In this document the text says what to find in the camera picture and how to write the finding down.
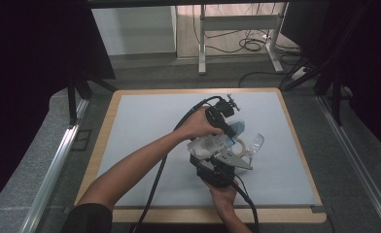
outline hand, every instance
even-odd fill
[[[213,187],[202,180],[208,187],[212,195],[218,216],[222,221],[226,221],[230,216],[234,216],[233,202],[236,197],[236,190],[231,185],[225,188]]]
[[[208,107],[201,107],[194,112],[178,130],[183,131],[188,139],[199,138],[209,134],[221,135],[224,131],[220,128],[213,127],[205,115],[205,110]]]

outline white wall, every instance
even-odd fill
[[[109,55],[174,52],[172,7],[93,9]]]

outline black sleeve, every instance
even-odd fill
[[[112,212],[100,204],[83,204],[73,209],[66,219],[61,233],[111,232]]]

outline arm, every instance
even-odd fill
[[[177,130],[128,155],[97,178],[82,196],[78,205],[98,203],[113,210],[126,192],[135,186],[164,156],[190,138],[222,134],[205,116],[205,107],[198,109]]]
[[[251,233],[251,230],[239,219],[233,208],[236,196],[235,188],[232,186],[216,188],[208,183],[205,184],[209,187],[218,216],[227,230],[231,233]]]

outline white board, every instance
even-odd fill
[[[199,101],[223,93],[123,95],[102,158],[98,176],[120,159],[169,133],[183,115]],[[239,138],[249,144],[257,133],[264,143],[253,160],[254,170],[237,169],[257,206],[316,204],[303,168],[293,132],[276,92],[232,93],[241,112],[226,121],[245,120]],[[154,207],[212,206],[208,188],[190,164],[187,143],[167,158],[152,202]],[[141,207],[148,200],[157,166],[117,203],[117,207]],[[237,195],[235,205],[247,205]]]

